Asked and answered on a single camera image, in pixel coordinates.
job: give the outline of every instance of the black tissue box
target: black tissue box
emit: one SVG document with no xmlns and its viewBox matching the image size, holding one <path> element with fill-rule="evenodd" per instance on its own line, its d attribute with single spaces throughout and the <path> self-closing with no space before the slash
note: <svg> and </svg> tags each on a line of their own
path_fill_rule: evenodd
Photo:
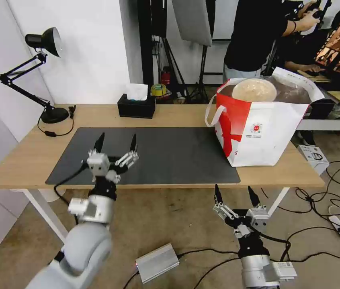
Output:
<svg viewBox="0 0 340 289">
<path fill-rule="evenodd" d="M 123 94 L 118 101 L 119 116 L 135 118 L 153 118 L 155 111 L 155 98 L 147 96 L 146 100 L 129 100 Z"/>
</svg>

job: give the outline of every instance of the white bowl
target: white bowl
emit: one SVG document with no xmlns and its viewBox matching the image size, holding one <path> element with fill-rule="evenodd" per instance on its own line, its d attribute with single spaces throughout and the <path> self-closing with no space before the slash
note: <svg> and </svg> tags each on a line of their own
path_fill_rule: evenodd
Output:
<svg viewBox="0 0 340 289">
<path fill-rule="evenodd" d="M 247 102 L 271 102 L 277 96 L 277 90 L 269 81 L 259 78 L 250 78 L 237 84 L 232 98 Z"/>
</svg>

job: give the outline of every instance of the black desk lamp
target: black desk lamp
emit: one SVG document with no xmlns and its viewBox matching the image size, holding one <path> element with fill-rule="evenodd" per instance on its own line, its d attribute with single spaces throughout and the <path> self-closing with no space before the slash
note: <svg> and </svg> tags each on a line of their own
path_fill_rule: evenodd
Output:
<svg viewBox="0 0 340 289">
<path fill-rule="evenodd" d="M 57 122 L 63 121 L 68 117 L 68 111 L 66 109 L 55 108 L 51 105 L 49 101 L 31 94 L 28 91 L 18 87 L 17 85 L 13 83 L 14 80 L 34 70 L 40 65 L 43 65 L 47 61 L 47 54 L 45 54 L 42 49 L 46 49 L 48 52 L 52 53 L 53 55 L 60 57 L 59 53 L 61 53 L 61 41 L 60 41 L 59 32 L 56 29 L 56 27 L 51 27 L 47 29 L 42 35 L 27 34 L 25 36 L 25 42 L 27 43 L 29 47 L 34 48 L 35 51 L 38 52 L 38 54 L 36 54 L 30 60 L 15 67 L 14 69 L 6 73 L 0 74 L 0 82 L 16 90 L 17 92 L 20 92 L 21 94 L 30 98 L 34 102 L 37 102 L 41 106 L 44 106 L 44 112 L 41 115 L 41 120 L 44 123 L 50 124 L 50 123 L 57 123 Z M 28 63 L 36 59 L 40 61 L 38 64 L 34 65 L 33 67 L 29 69 L 17 71 L 18 69 L 22 68 L 23 66 L 27 65 Z"/>
</svg>

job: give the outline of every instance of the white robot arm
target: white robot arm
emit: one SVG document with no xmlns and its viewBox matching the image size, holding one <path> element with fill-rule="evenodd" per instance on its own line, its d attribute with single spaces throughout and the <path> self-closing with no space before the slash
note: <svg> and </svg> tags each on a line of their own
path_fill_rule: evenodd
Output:
<svg viewBox="0 0 340 289">
<path fill-rule="evenodd" d="M 89 152 L 87 162 L 82 166 L 91 169 L 95 187 L 88 199 L 72 198 L 68 211 L 79 217 L 82 223 L 76 225 L 67 235 L 66 242 L 51 263 L 42 269 L 26 289 L 85 289 L 98 273 L 102 263 L 110 255 L 112 242 L 109 225 L 116 201 L 116 183 L 139 158 L 136 135 L 130 151 L 112 163 L 113 157 L 100 153 L 104 134 Z"/>
<path fill-rule="evenodd" d="M 291 262 L 270 262 L 269 251 L 260 238 L 267 237 L 262 232 L 265 230 L 269 215 L 251 187 L 248 187 L 248 190 L 254 208 L 231 210 L 223 203 L 219 188 L 215 185 L 213 210 L 234 229 L 234 236 L 240 243 L 238 257 L 242 264 L 244 288 L 279 288 L 280 281 L 292 280 L 297 274 Z"/>
</svg>

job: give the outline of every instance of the shopping bag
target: shopping bag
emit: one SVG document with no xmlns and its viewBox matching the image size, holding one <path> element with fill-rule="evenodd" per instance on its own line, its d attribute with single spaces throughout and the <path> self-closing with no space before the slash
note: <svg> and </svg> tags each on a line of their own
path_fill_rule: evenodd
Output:
<svg viewBox="0 0 340 289">
<path fill-rule="evenodd" d="M 275 165 L 302 120 L 308 106 L 324 95 L 309 79 L 277 67 L 265 77 L 277 90 L 272 102 L 246 102 L 232 98 L 224 88 L 244 79 L 229 79 L 210 100 L 205 123 L 215 133 L 233 167 Z M 208 116 L 216 98 L 216 112 Z"/>
</svg>

